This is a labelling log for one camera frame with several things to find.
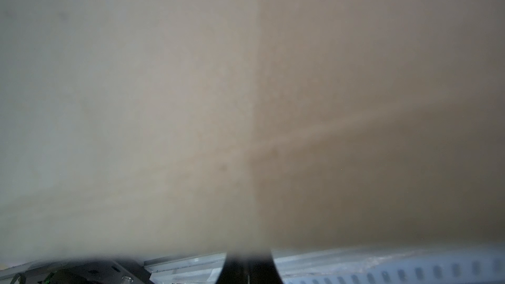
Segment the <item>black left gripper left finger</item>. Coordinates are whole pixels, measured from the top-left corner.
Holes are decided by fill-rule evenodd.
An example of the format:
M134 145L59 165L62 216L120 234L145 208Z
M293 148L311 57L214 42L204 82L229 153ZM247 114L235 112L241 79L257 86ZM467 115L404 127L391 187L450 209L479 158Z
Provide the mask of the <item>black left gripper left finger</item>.
M246 258L227 254L216 284L248 284L249 261Z

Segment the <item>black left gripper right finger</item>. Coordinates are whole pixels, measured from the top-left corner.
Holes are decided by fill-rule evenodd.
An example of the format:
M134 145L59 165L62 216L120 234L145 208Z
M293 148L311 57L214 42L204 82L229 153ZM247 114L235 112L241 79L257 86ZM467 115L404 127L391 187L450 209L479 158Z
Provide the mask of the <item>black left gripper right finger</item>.
M271 253L250 259L248 275L250 284L283 284Z

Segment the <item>starry night canvas bag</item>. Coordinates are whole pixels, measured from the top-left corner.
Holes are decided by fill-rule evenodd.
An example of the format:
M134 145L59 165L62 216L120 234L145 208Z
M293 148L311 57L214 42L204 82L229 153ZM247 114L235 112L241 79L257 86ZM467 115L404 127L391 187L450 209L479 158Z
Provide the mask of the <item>starry night canvas bag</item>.
M504 239L504 0L1 0L1 260Z

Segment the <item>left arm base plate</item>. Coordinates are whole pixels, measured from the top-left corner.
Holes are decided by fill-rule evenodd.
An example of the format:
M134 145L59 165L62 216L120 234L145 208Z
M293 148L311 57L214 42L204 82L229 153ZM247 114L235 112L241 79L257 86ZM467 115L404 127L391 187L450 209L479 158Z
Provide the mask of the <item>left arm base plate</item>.
M151 283L135 260L33 262L1 271L1 283Z

